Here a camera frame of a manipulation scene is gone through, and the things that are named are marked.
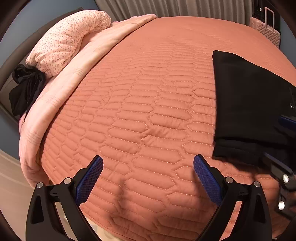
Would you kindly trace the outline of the black pants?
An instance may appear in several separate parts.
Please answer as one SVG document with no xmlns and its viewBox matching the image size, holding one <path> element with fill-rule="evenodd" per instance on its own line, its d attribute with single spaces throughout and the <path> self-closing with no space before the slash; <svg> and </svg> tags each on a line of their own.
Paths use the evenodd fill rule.
<svg viewBox="0 0 296 241">
<path fill-rule="evenodd" d="M 295 131 L 280 116 L 295 116 L 295 86 L 244 58 L 215 50 L 214 159 L 262 166 L 267 153 L 295 170 Z"/>
</svg>

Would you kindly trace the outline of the pink hard-shell suitcase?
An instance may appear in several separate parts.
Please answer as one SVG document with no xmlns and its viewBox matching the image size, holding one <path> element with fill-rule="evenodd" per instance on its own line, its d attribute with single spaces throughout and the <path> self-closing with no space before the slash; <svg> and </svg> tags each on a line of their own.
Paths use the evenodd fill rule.
<svg viewBox="0 0 296 241">
<path fill-rule="evenodd" d="M 259 7 L 259 15 L 253 15 L 250 18 L 249 26 L 260 32 L 264 37 L 270 40 L 277 48 L 280 47 L 281 35 L 276 30 L 275 13 L 266 6 Z"/>
</svg>

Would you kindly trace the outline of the light pink blanket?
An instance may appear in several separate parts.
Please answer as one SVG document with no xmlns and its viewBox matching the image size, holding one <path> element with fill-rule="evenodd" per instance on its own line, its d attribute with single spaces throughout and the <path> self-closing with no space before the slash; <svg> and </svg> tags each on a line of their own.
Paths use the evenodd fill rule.
<svg viewBox="0 0 296 241">
<path fill-rule="evenodd" d="M 86 35 L 85 46 L 73 60 L 49 80 L 27 116 L 20 120 L 19 156 L 23 175 L 31 187 L 49 183 L 39 161 L 40 144 L 52 119 L 85 75 L 115 45 L 138 28 L 156 19 L 156 15 L 133 16 L 114 22 L 105 30 Z"/>
</svg>

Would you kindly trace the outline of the orange quilted bedspread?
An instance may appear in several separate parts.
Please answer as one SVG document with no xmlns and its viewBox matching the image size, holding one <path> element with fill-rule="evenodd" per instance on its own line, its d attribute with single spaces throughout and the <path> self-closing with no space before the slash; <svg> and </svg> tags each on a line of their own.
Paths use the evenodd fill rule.
<svg viewBox="0 0 296 241">
<path fill-rule="evenodd" d="M 103 171 L 81 209 L 114 236 L 195 240 L 216 209 L 194 172 L 197 154 L 239 183 L 259 181 L 273 235 L 287 227 L 274 210 L 276 180 L 211 159 L 214 50 L 295 83 L 292 63 L 250 27 L 210 18 L 158 18 L 103 57 L 48 127 L 40 155 L 53 183 L 72 177 L 94 156 L 103 158 Z"/>
</svg>

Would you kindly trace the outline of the black garment near headboard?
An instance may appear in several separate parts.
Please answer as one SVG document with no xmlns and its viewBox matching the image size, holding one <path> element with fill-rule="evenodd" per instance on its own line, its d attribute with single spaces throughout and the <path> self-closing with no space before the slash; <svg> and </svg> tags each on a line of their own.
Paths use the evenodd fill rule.
<svg viewBox="0 0 296 241">
<path fill-rule="evenodd" d="M 34 66 L 19 64 L 12 72 L 17 84 L 10 93 L 9 100 L 14 116 L 28 114 L 46 84 L 46 75 Z"/>
</svg>

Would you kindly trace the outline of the pink dotted pillow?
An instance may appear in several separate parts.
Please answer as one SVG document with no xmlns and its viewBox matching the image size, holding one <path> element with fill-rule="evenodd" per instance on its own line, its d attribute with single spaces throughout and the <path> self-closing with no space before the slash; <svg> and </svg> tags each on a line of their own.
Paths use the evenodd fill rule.
<svg viewBox="0 0 296 241">
<path fill-rule="evenodd" d="M 111 17 L 94 9 L 78 11 L 53 25 L 34 46 L 26 64 L 47 77 L 57 76 L 80 50 L 83 38 L 102 31 L 111 24 Z"/>
</svg>

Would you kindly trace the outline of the grey pleated curtain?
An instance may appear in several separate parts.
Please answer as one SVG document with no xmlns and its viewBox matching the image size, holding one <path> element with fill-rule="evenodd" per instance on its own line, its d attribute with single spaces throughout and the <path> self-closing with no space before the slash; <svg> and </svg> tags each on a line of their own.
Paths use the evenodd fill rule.
<svg viewBox="0 0 296 241">
<path fill-rule="evenodd" d="M 132 16 L 155 14 L 158 17 L 197 16 L 249 24 L 253 14 L 253 1 L 236 0 L 98 0 L 101 11 L 113 21 Z"/>
</svg>

